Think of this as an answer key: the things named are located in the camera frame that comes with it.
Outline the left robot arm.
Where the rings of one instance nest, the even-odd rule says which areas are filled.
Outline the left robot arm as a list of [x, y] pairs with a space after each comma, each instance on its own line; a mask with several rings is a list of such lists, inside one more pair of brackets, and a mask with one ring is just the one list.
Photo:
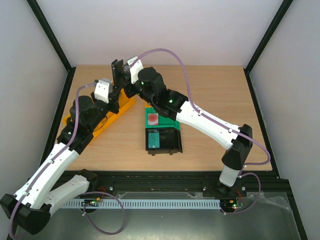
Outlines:
[[66, 168], [94, 139], [94, 132], [109, 112], [119, 113], [121, 89], [99, 80], [81, 86], [75, 93], [70, 117], [57, 139], [48, 138], [43, 162], [14, 194], [5, 194], [0, 205], [10, 220], [27, 233], [36, 235], [52, 215], [76, 197], [97, 194], [97, 176], [86, 169], [59, 187], [54, 187]]

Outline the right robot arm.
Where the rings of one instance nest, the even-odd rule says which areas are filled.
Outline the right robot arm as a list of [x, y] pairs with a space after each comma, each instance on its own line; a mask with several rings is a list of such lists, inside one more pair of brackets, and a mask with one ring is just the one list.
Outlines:
[[133, 69], [125, 64], [120, 71], [124, 76], [127, 97], [138, 95], [160, 116], [191, 126], [218, 142], [224, 149], [223, 170], [218, 191], [229, 196], [236, 189], [235, 182], [241, 174], [252, 149], [252, 128], [237, 126], [204, 111], [182, 93], [168, 89], [163, 77], [153, 67]]

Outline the red circle card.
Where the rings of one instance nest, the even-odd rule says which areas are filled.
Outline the red circle card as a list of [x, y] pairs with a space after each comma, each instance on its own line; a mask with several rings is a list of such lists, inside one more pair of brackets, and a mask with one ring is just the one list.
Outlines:
[[158, 113], [148, 113], [147, 114], [147, 125], [148, 126], [158, 126], [159, 125], [159, 114]]

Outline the teal card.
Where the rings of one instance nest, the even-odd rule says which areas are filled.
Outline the teal card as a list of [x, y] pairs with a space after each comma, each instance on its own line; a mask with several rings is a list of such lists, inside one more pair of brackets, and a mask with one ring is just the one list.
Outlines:
[[149, 149], [158, 149], [160, 147], [160, 134], [158, 132], [149, 132], [147, 143]]

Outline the long yellow divided tray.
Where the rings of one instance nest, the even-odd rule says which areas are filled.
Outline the long yellow divided tray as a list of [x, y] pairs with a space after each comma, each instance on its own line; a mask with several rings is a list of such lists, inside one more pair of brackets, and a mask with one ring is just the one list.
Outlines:
[[79, 120], [76, 141], [92, 141], [105, 131], [112, 123], [127, 112], [134, 104], [134, 98], [127, 98], [122, 91], [119, 96], [118, 113], [104, 110], [101, 101], [94, 99], [94, 95], [78, 97]]

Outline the black storage bin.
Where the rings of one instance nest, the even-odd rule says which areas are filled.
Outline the black storage bin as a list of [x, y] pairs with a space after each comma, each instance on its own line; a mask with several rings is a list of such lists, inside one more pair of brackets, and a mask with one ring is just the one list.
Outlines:
[[[148, 148], [148, 133], [159, 133], [160, 147]], [[145, 150], [149, 155], [155, 156], [158, 154], [173, 155], [183, 153], [183, 145], [181, 131], [174, 127], [157, 127], [145, 129]]]

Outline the left black frame post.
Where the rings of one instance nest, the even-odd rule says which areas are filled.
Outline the left black frame post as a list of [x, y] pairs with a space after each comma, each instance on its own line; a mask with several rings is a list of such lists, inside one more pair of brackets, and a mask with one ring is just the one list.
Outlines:
[[66, 54], [64, 53], [54, 31], [52, 30], [45, 14], [43, 13], [37, 0], [27, 0], [26, 1], [32, 10], [34, 16], [36, 17], [38, 23], [40, 24], [42, 30], [44, 31], [47, 39], [51, 43], [54, 51], [56, 52], [58, 58], [60, 59], [63, 67], [68, 73], [73, 73], [75, 69], [71, 66]]

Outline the black frame post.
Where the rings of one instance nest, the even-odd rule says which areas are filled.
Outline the black frame post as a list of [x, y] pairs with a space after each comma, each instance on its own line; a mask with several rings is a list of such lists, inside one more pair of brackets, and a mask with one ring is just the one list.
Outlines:
[[36, 17], [38, 23], [40, 24], [42, 30], [44, 31], [47, 39], [51, 43], [54, 51], [56, 52], [58, 58], [60, 59], [63, 67], [68, 73], [73, 73], [75, 69], [71, 66], [66, 54], [64, 53], [54, 31], [52, 30], [45, 14], [43, 13], [37, 0], [27, 0], [26, 1], [32, 10], [34, 16]]
[[268, 45], [273, 34], [275, 33], [276, 29], [278, 28], [279, 24], [281, 23], [282, 19], [286, 15], [293, 2], [293, 0], [283, 0], [280, 4], [277, 12], [275, 13], [272, 21], [270, 22], [267, 30], [265, 31], [262, 39], [260, 40], [257, 48], [255, 49], [252, 57], [250, 58], [247, 66], [244, 69], [244, 73], [246, 76], [249, 75], [253, 70], [254, 66], [256, 65], [257, 61], [259, 60], [260, 56], [262, 55], [263, 51], [265, 50], [266, 46]]

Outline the black aluminium frame rail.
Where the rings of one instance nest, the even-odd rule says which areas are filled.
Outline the black aluminium frame rail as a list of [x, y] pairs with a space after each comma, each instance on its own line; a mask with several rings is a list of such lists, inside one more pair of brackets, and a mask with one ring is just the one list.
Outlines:
[[231, 198], [248, 192], [292, 194], [288, 180], [273, 171], [256, 171], [238, 178], [232, 187], [219, 182], [219, 171], [94, 171], [92, 190], [103, 187], [108, 193], [124, 192], [195, 192], [204, 197]]

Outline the right black frame post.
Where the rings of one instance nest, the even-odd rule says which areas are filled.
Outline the right black frame post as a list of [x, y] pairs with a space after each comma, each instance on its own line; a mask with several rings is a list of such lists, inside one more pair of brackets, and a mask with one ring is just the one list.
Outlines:
[[256, 65], [257, 61], [259, 60], [260, 56], [262, 55], [263, 51], [265, 50], [266, 46], [268, 45], [273, 34], [275, 33], [276, 29], [278, 28], [279, 24], [281, 23], [282, 19], [286, 15], [293, 2], [293, 0], [283, 0], [280, 4], [277, 12], [275, 13], [272, 21], [270, 22], [267, 30], [265, 31], [262, 39], [260, 40], [257, 48], [255, 49], [252, 57], [250, 58], [247, 66], [244, 69], [244, 73], [246, 76], [249, 75], [253, 70], [254, 66]]

